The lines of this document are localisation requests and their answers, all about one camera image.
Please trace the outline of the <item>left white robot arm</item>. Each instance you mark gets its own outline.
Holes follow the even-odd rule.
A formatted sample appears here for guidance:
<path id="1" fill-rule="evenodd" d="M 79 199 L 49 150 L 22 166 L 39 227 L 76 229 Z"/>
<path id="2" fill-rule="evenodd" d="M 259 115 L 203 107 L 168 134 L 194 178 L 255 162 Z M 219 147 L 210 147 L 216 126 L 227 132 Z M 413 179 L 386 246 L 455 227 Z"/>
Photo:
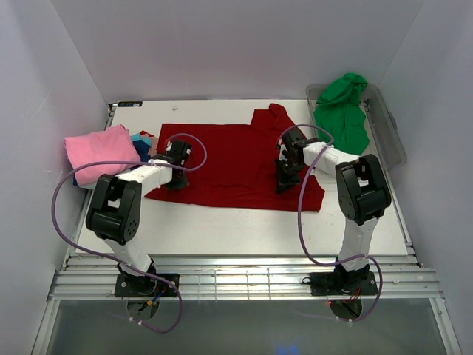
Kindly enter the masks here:
<path id="1" fill-rule="evenodd" d="M 118 175 L 101 175 L 96 183 L 86 227 L 114 252 L 122 282 L 136 294 L 149 295 L 157 286 L 154 262 L 138 236 L 142 199 L 162 186 L 186 187 L 186 173 L 181 168 L 189 155 L 189 151 L 155 155 L 149 166 L 136 166 Z"/>

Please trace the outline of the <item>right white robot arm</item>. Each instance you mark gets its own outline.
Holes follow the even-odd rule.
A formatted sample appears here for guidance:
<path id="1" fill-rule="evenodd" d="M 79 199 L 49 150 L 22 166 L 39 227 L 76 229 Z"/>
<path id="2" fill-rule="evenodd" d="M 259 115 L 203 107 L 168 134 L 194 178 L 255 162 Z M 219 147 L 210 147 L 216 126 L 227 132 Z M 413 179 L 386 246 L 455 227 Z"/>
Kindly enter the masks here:
<path id="1" fill-rule="evenodd" d="M 308 277 L 314 295 L 374 295 L 378 291 L 368 256 L 372 235 L 378 221 L 392 202 L 391 194 L 375 155 L 344 153 L 318 138 L 295 138 L 285 133 L 277 144 L 276 192 L 281 194 L 296 185 L 306 187 L 315 168 L 336 180 L 338 204 L 345 217 L 344 236 L 329 272 L 316 272 Z"/>

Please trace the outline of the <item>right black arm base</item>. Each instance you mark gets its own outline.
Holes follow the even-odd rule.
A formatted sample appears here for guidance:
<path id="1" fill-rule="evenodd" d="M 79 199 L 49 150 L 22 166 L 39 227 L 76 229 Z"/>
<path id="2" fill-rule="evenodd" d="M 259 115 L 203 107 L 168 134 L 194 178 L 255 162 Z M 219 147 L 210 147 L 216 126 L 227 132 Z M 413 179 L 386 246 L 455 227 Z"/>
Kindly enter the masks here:
<path id="1" fill-rule="evenodd" d="M 310 286 L 312 296 L 375 296 L 378 285 L 375 275 L 369 271 L 364 276 L 343 280 L 335 272 L 313 272 L 302 280 Z"/>

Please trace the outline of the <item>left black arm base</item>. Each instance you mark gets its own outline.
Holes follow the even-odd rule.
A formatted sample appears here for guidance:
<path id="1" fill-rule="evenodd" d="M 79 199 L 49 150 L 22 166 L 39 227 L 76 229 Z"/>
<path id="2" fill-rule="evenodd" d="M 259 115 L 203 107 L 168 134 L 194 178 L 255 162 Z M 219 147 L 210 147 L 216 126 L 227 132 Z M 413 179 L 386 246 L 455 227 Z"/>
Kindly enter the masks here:
<path id="1" fill-rule="evenodd" d="M 177 292 L 163 281 L 128 274 L 119 274 L 115 283 L 114 295 L 116 297 L 176 297 Z"/>

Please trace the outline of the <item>dark red t-shirt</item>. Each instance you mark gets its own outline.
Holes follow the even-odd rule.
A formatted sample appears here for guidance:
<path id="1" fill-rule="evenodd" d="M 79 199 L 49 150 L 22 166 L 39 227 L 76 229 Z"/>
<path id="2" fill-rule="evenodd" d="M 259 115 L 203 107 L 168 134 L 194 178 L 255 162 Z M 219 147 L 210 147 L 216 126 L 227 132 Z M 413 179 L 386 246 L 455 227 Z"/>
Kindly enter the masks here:
<path id="1" fill-rule="evenodd" d="M 148 199 L 201 206 L 269 209 L 294 212 L 300 186 L 276 192 L 276 144 L 281 132 L 294 122 L 286 109 L 270 104 L 256 109 L 249 124 L 163 124 L 158 148 L 164 149 L 172 135 L 192 146 L 190 167 L 183 189 L 155 189 Z"/>

